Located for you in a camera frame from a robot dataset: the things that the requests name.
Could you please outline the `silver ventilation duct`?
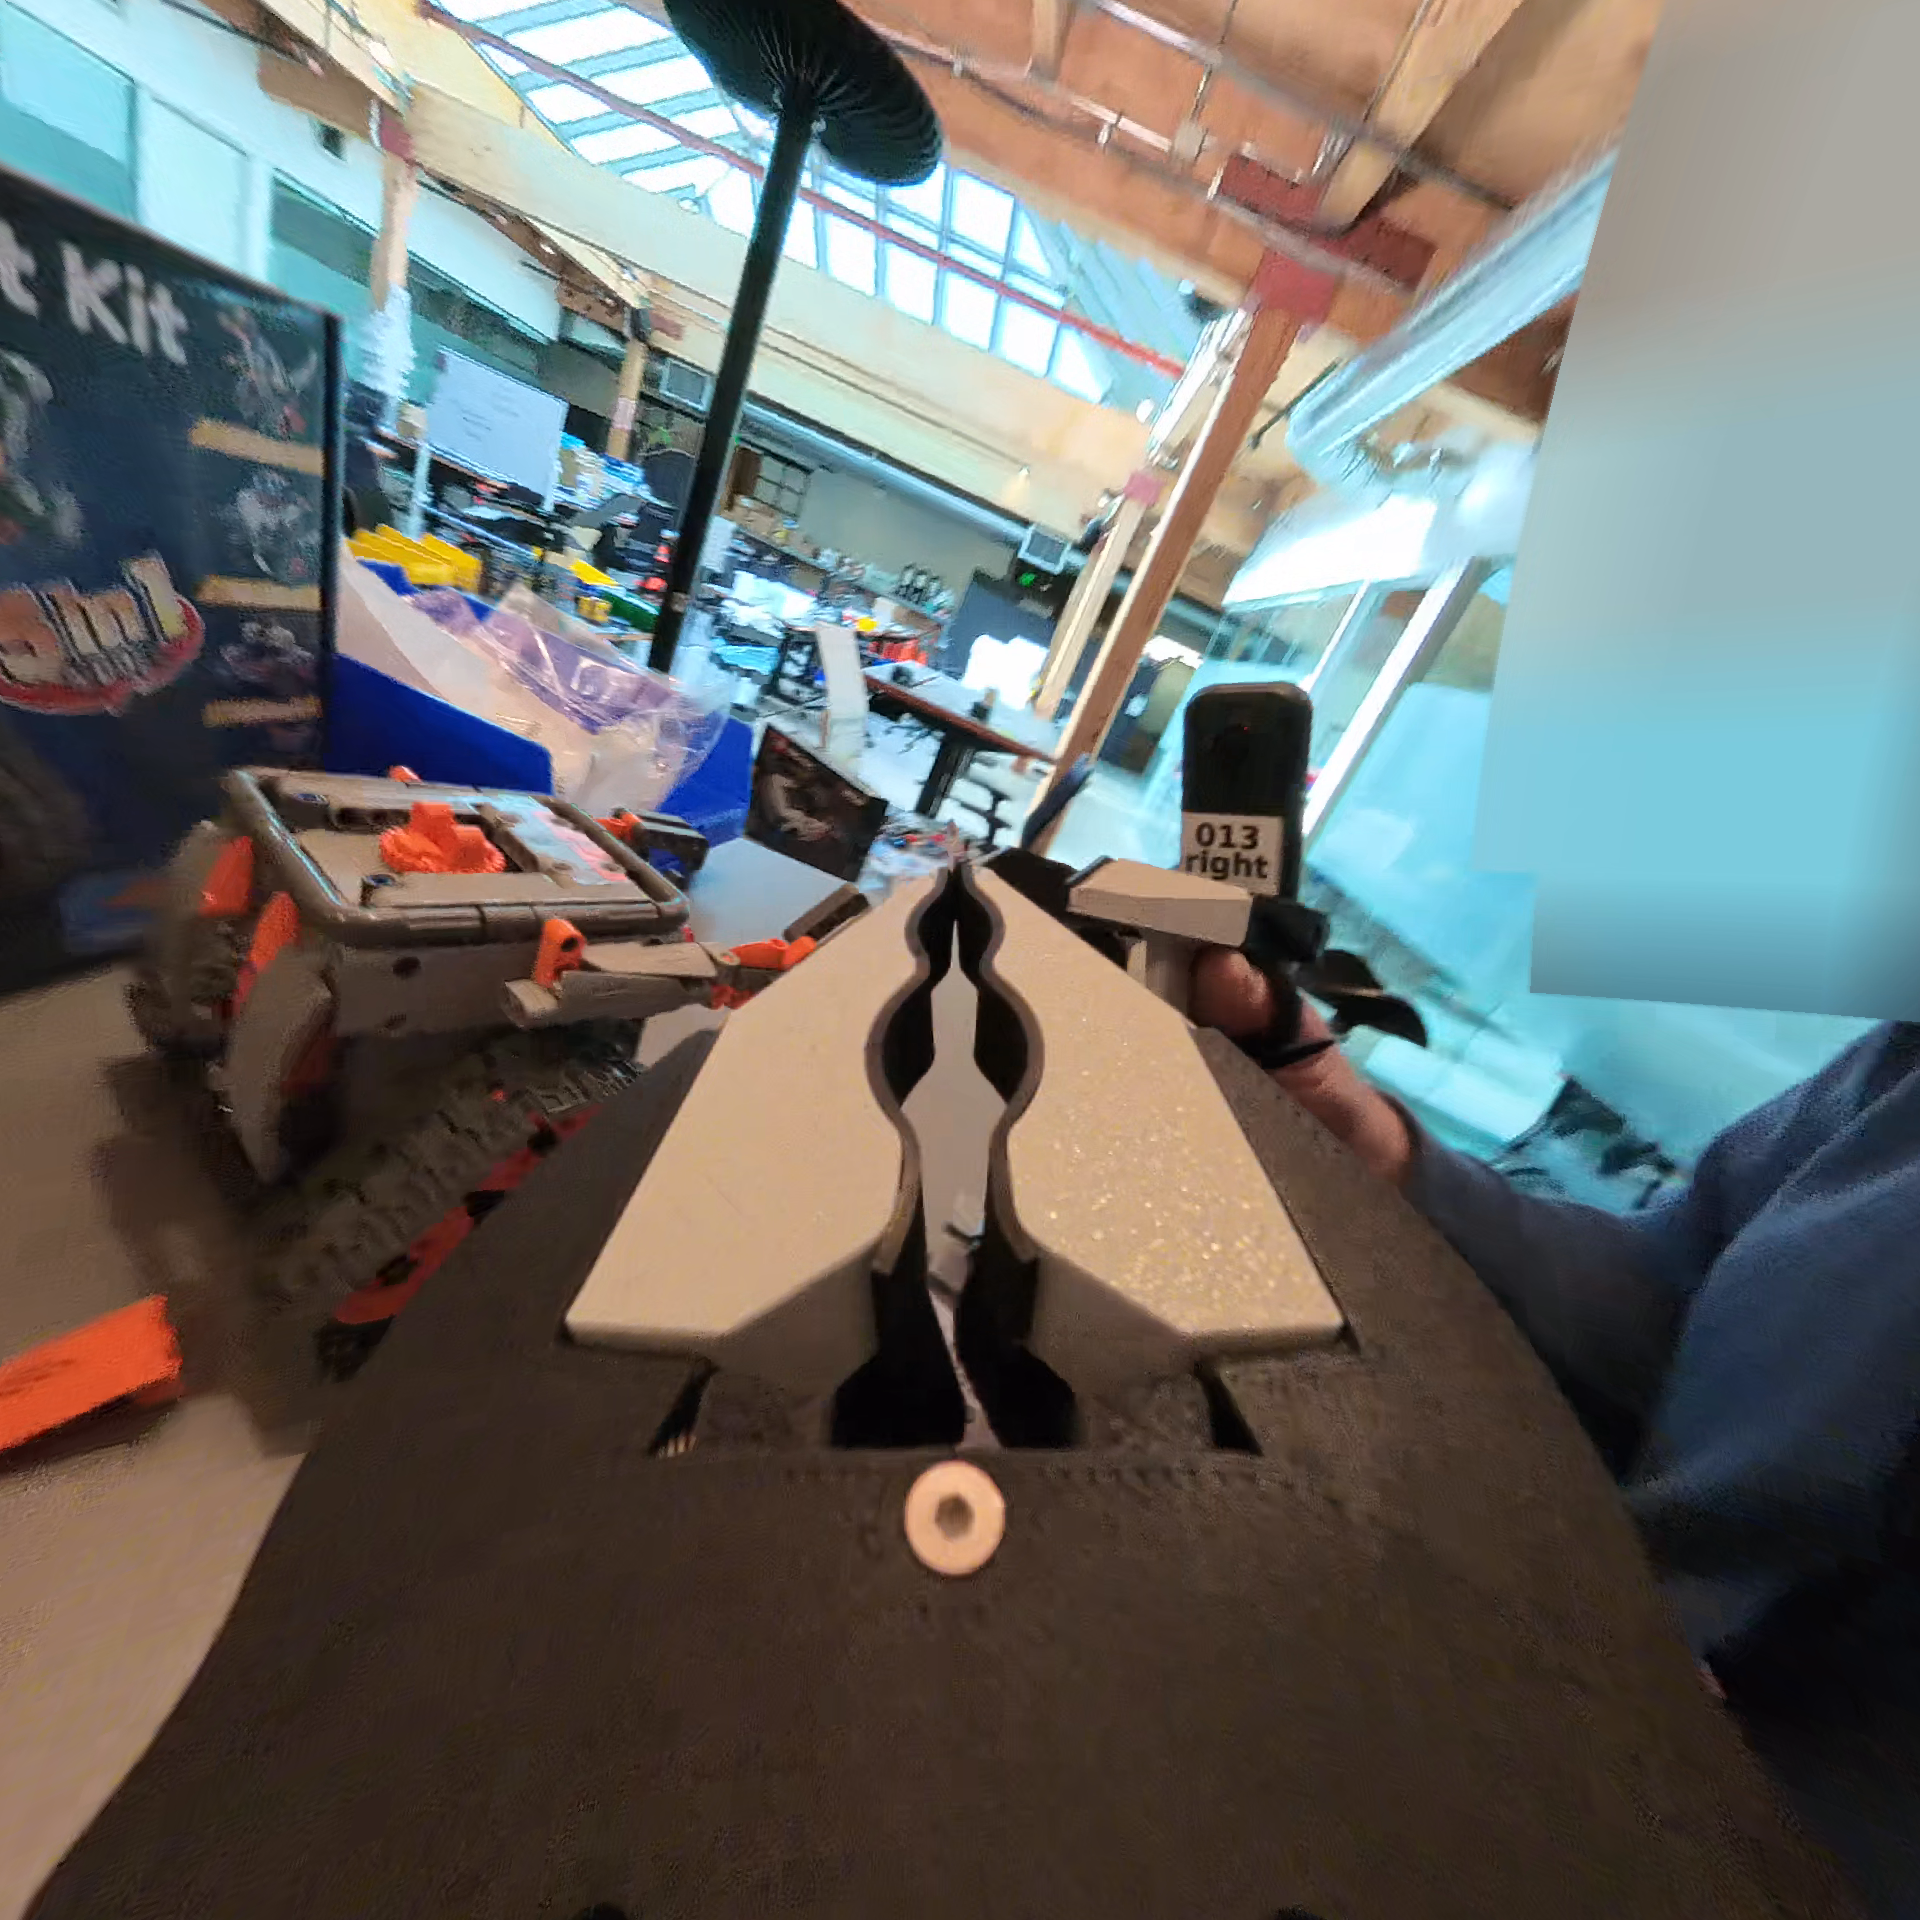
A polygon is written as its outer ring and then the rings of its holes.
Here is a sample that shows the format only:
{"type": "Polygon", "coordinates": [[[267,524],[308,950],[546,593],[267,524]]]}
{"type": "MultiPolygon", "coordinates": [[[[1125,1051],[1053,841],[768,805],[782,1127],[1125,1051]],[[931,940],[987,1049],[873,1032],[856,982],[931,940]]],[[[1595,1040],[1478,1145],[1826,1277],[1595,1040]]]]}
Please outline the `silver ventilation duct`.
{"type": "Polygon", "coordinates": [[[1405,317],[1286,414],[1286,449],[1321,489],[1382,493],[1397,467],[1369,435],[1401,407],[1573,300],[1586,277],[1618,145],[1522,203],[1405,317]]]}

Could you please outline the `white standing board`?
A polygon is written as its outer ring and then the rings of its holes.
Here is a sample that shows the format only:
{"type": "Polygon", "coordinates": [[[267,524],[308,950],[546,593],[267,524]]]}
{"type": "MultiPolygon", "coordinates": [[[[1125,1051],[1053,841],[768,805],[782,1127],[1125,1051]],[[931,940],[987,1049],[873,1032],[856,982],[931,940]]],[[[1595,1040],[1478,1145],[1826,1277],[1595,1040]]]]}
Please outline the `white standing board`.
{"type": "Polygon", "coordinates": [[[818,620],[812,625],[824,669],[824,755],[853,767],[866,750],[869,685],[856,629],[818,620]]]}

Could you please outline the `person's right hand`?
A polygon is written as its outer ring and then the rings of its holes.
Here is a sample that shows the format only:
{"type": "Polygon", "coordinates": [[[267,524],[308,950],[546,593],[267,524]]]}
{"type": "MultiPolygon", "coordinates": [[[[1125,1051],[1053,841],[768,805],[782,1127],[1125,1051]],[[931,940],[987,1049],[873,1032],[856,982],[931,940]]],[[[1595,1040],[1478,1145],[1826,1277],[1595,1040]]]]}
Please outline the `person's right hand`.
{"type": "Polygon", "coordinates": [[[1409,1117],[1360,1078],[1329,1019],[1290,980],[1261,973],[1238,950],[1203,948],[1190,961],[1189,1017],[1232,1040],[1373,1174],[1403,1185],[1409,1117]]]}

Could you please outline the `black car model box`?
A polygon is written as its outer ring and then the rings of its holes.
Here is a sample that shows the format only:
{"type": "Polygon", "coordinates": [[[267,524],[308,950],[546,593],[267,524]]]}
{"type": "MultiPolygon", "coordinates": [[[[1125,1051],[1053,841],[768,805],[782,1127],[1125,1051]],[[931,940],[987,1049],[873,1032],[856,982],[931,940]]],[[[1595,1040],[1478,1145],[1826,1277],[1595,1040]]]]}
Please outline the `black car model box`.
{"type": "Polygon", "coordinates": [[[760,733],[746,837],[833,880],[857,883],[890,801],[777,725],[760,733]]]}

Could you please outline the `orange plastic panel piece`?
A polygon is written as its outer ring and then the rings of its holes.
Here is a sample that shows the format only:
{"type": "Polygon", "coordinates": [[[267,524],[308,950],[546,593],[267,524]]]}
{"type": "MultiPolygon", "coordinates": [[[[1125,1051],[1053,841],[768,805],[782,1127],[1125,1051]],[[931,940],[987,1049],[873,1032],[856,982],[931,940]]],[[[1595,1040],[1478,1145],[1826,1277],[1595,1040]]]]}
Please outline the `orange plastic panel piece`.
{"type": "Polygon", "coordinates": [[[109,1409],[181,1397],[182,1352],[170,1302],[150,1293],[3,1363],[3,1455],[109,1409]]]}

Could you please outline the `clear plastic bag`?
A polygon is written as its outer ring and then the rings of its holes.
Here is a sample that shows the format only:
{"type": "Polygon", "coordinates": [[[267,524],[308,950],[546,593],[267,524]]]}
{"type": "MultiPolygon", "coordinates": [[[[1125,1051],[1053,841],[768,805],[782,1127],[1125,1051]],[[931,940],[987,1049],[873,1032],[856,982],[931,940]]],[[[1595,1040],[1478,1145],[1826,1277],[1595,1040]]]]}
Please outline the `clear plastic bag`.
{"type": "Polygon", "coordinates": [[[549,789],[589,814],[668,811],[729,720],[713,672],[662,676],[529,583],[397,591],[342,545],[336,607],[345,659],[538,747],[549,789]]]}

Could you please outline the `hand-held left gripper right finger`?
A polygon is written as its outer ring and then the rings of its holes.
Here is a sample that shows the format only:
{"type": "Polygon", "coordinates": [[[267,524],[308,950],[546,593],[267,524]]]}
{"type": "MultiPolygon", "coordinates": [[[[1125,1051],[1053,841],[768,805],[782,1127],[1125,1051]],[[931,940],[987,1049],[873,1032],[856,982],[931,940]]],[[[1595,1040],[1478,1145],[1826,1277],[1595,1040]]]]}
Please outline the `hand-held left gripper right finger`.
{"type": "Polygon", "coordinates": [[[1003,1099],[961,1363],[1002,1441],[1072,1441],[1094,1407],[1348,1327],[1198,1028],[1070,924],[1070,872],[961,876],[974,1060],[1003,1099]]]}

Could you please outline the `blue robot kit box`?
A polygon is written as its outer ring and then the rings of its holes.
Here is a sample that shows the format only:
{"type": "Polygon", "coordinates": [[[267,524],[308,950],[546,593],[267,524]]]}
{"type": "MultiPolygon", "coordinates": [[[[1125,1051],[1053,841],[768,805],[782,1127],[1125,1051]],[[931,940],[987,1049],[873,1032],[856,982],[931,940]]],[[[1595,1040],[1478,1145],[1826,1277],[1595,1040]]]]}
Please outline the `blue robot kit box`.
{"type": "Polygon", "coordinates": [[[3,984],[133,948],[235,766],[321,767],[342,326],[5,172],[3,984]]]}

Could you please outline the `yellow storage bin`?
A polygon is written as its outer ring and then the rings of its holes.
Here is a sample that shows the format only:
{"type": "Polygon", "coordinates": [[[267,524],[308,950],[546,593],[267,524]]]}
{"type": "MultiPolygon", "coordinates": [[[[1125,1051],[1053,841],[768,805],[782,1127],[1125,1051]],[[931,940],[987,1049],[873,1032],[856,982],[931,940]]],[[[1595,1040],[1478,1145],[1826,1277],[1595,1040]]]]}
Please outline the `yellow storage bin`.
{"type": "Polygon", "coordinates": [[[384,565],[400,572],[406,584],[480,593],[484,566],[472,550],[436,534],[404,534],[400,527],[380,524],[347,536],[349,550],[368,565],[384,565]]]}

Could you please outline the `grey orange tracked toy robot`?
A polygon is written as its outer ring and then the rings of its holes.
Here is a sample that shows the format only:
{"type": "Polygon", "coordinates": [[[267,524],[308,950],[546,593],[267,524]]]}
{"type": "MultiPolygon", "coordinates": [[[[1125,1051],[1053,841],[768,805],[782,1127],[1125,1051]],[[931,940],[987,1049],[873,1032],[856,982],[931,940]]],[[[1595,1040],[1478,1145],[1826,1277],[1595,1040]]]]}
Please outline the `grey orange tracked toy robot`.
{"type": "Polygon", "coordinates": [[[699,929],[707,838],[403,769],[230,769],[181,843],[129,982],[137,1032],[201,1062],[273,1209],[266,1312],[323,1380],[641,1076],[643,1028],[729,1009],[869,900],[829,880],[747,934],[699,929]]]}

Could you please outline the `brown far desk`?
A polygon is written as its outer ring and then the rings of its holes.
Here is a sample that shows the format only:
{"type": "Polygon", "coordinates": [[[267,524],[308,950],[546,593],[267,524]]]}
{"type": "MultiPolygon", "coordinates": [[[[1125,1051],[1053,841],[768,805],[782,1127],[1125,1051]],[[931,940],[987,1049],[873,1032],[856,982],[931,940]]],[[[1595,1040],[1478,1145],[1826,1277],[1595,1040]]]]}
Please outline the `brown far desk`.
{"type": "Polygon", "coordinates": [[[918,663],[883,660],[862,672],[869,705],[886,717],[921,723],[939,737],[917,800],[917,814],[932,819],[972,760],[996,752],[1019,763],[1051,766],[1061,732],[1030,711],[987,702],[987,692],[918,663]]]}

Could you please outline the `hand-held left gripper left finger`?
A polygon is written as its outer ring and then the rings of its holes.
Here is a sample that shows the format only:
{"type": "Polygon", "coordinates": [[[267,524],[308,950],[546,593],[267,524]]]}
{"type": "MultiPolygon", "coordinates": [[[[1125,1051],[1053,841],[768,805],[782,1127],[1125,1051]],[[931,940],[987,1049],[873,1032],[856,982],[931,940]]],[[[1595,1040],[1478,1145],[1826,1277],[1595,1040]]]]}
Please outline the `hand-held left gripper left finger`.
{"type": "Polygon", "coordinates": [[[961,1440],[905,1119],[955,883],[902,884],[713,1032],[566,1309],[577,1344],[821,1404],[835,1445],[961,1440]]]}

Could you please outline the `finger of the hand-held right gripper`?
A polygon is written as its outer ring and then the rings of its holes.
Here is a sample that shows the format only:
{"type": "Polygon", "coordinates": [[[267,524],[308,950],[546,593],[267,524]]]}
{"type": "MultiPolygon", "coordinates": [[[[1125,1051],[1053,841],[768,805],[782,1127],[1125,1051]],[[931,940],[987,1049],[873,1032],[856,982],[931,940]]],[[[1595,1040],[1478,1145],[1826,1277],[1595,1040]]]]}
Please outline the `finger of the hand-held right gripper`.
{"type": "Polygon", "coordinates": [[[1232,883],[1102,857],[1067,878],[1067,919],[1113,943],[1122,971],[1181,1015],[1193,1007],[1201,953],[1244,945],[1252,897],[1232,883]]]}

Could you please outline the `person's right forearm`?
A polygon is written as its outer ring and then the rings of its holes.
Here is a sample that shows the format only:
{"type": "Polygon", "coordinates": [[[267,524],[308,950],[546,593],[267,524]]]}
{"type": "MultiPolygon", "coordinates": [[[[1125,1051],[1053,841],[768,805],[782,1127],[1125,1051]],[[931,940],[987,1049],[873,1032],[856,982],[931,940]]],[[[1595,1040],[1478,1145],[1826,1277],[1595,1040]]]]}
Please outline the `person's right forearm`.
{"type": "Polygon", "coordinates": [[[1690,1315],[1745,1228],[1745,1196],[1713,1152],[1696,1179],[1640,1214],[1552,1201],[1401,1125],[1400,1184],[1524,1335],[1616,1477],[1706,1457],[1729,1400],[1690,1357],[1690,1315]]]}

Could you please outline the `black metal post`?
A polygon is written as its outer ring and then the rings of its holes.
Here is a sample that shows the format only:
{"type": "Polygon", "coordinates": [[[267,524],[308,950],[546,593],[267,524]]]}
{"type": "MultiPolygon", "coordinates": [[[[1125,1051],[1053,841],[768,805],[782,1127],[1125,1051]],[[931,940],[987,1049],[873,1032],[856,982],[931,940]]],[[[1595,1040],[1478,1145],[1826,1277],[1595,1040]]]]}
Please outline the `black metal post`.
{"type": "Polygon", "coordinates": [[[753,360],[774,285],[787,223],[800,191],[816,102],[818,92],[806,83],[788,83],[780,100],[774,145],[762,179],[753,240],[739,278],[724,350],[710,389],[704,439],[692,467],[678,540],[662,579],[662,605],[646,655],[646,665],[662,676],[675,669],[681,631],[699,584],[704,544],[722,480],[729,473],[736,424],[747,398],[753,360]]]}

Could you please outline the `white whiteboard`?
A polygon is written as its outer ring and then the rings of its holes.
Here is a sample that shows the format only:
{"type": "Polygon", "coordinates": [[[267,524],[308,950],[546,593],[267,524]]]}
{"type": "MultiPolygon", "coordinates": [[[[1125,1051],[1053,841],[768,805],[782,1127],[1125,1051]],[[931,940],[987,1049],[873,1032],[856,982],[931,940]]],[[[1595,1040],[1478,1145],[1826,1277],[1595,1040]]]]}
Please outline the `white whiteboard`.
{"type": "Polygon", "coordinates": [[[570,405],[562,396],[440,350],[426,401],[428,449],[468,473],[552,507],[570,405]]]}

